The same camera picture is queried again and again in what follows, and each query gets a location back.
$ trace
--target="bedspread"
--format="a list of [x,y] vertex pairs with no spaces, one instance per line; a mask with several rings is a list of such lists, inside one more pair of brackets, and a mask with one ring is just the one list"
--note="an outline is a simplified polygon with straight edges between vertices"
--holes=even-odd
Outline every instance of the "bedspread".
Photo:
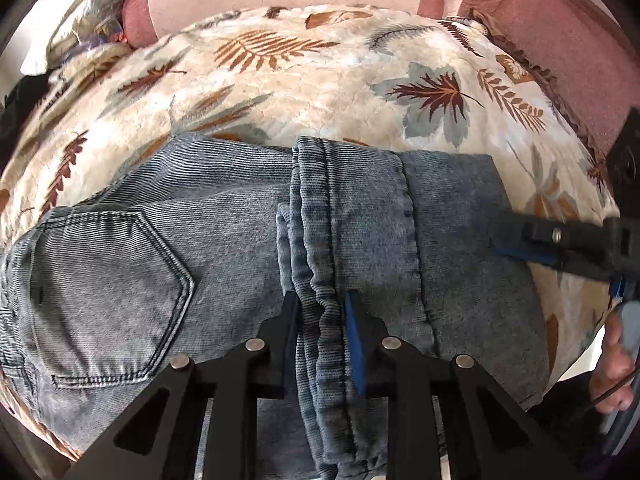
[[[49,209],[87,199],[186,131],[279,146],[315,136],[395,151],[485,153],[517,211],[596,224],[616,215],[574,131],[484,32],[469,20],[316,6],[228,12],[133,53],[101,46],[52,75],[26,123],[0,179],[0,248]],[[530,269],[551,386],[604,322],[607,287]],[[47,437],[2,381],[0,399]]]

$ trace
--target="metal rivet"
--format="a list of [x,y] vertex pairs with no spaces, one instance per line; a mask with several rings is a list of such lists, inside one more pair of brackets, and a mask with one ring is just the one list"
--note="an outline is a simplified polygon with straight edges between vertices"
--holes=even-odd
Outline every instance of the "metal rivet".
[[246,343],[244,343],[244,347],[249,352],[257,352],[258,350],[262,350],[264,348],[264,341],[259,338],[249,339]]
[[474,359],[470,356],[470,355],[466,355],[466,354],[460,354],[458,357],[456,357],[456,364],[460,367],[460,368],[471,368],[476,361],[474,361]]
[[189,356],[187,354],[180,354],[171,359],[171,368],[174,370],[182,370],[189,366]]
[[382,340],[382,346],[387,350],[398,350],[402,342],[397,337],[385,337]]

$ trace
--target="fingers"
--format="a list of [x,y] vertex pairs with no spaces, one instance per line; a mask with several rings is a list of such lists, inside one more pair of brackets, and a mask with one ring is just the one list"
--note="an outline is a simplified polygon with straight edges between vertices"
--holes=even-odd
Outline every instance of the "fingers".
[[620,342],[622,338],[622,320],[618,314],[611,314],[607,317],[607,322],[604,325],[605,333],[602,340],[602,349],[605,346],[612,346]]
[[[601,394],[609,390],[612,386],[616,384],[615,381],[608,381],[601,376],[594,376],[591,378],[590,383],[590,392],[591,399],[596,399]],[[600,413],[611,413],[613,410],[626,410],[629,406],[631,406],[632,401],[634,400],[634,393],[631,389],[631,386],[628,384],[626,386],[622,386],[618,391],[611,394],[601,403],[596,405],[596,410]]]
[[[634,369],[634,362],[631,356],[625,352],[620,344],[620,339],[622,338],[622,320],[620,316],[618,314],[609,316],[605,327],[602,355],[598,360],[596,369],[593,371],[589,384],[591,400],[606,393],[607,390],[615,386]],[[634,399],[634,394],[629,384],[626,384],[599,403],[596,409],[600,413],[626,410]]]
[[631,356],[622,348],[621,344],[605,347],[598,360],[594,374],[601,375],[612,386],[634,369]]

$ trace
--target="jeans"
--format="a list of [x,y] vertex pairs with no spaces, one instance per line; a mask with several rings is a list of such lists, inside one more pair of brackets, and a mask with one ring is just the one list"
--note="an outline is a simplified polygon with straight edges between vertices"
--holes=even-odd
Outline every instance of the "jeans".
[[350,288],[425,354],[466,352],[523,407],[542,398],[536,289],[488,241],[508,206],[488,156],[179,136],[3,255],[0,365],[37,420],[86,449],[173,356],[221,356],[295,290],[299,402],[258,406],[258,475],[383,474],[384,402],[351,379]]

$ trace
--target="black cloth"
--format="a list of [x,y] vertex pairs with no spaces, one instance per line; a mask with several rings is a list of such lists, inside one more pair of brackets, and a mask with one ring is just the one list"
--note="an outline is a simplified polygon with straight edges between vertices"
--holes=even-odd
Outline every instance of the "black cloth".
[[14,153],[24,121],[49,90],[49,74],[50,72],[23,77],[4,98],[4,113],[0,116],[0,173]]
[[584,480],[640,478],[640,424],[617,456],[605,457],[599,428],[603,416],[589,410],[577,420],[574,413],[590,402],[591,372],[561,381],[527,413],[545,430],[580,470]]

